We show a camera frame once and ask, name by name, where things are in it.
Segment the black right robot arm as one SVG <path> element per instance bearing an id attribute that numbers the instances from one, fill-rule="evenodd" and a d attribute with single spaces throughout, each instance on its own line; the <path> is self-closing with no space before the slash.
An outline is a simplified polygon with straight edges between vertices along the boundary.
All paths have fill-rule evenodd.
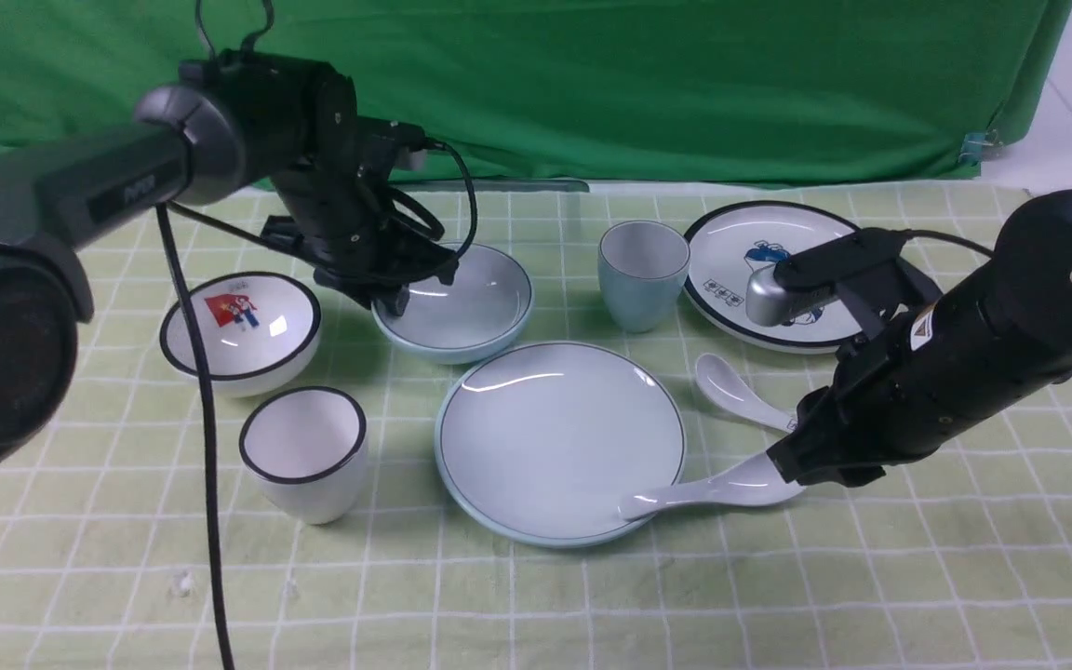
<path id="1" fill-rule="evenodd" d="M 864 228 L 753 272 L 754 322 L 842 302 L 860 328 L 769 448 L 786 482 L 863 487 L 1072 376 L 1072 188 L 1022 204 L 949 291 L 903 259 L 910 238 Z"/>

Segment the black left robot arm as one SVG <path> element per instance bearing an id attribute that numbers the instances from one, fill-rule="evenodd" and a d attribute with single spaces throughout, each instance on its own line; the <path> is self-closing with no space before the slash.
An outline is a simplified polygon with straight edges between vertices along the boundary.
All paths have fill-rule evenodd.
<path id="1" fill-rule="evenodd" d="M 78 324 L 94 315 L 86 245 L 157 207 L 204 221 L 200 207 L 269 180 L 287 215 L 255 245 L 399 316 L 410 285 L 451 284 L 463 255 L 390 183 L 442 149 L 420 126 L 359 114 L 330 63 L 242 49 L 185 60 L 122 126 L 0 155 L 0 462 L 71 386 Z"/>

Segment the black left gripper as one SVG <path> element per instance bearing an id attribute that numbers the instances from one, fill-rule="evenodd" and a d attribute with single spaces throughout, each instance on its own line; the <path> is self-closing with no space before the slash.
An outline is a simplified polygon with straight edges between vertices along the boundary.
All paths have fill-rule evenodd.
<path id="1" fill-rule="evenodd" d="M 342 117 L 317 126 L 303 158 L 271 178 L 287 213 L 267 218 L 262 242 L 310 264 L 316 284 L 362 308 L 405 308 L 408 287 L 426 279 L 452 284 L 459 250 L 442 245 L 444 225 L 390 182 L 396 147 L 421 140 L 449 150 L 394 120 Z"/>

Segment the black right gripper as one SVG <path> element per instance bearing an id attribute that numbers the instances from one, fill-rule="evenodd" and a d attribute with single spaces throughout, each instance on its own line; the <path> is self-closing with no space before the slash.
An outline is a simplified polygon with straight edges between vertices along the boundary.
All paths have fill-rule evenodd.
<path id="1" fill-rule="evenodd" d="M 911 376 L 914 321 L 891 321 L 838 358 L 829 385 L 801 399 L 796 429 L 766 449 L 785 482 L 862 488 L 946 443 L 939 411 Z"/>

